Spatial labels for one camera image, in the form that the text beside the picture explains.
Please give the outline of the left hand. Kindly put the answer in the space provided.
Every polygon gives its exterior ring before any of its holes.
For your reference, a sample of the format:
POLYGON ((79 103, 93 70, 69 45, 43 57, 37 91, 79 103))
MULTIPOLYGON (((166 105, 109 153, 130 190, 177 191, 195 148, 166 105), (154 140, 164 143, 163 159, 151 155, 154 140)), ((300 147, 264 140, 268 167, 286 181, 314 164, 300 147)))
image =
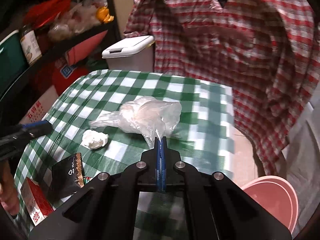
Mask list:
POLYGON ((19 213, 20 205, 13 176, 7 160, 1 161, 1 205, 10 215, 19 213))

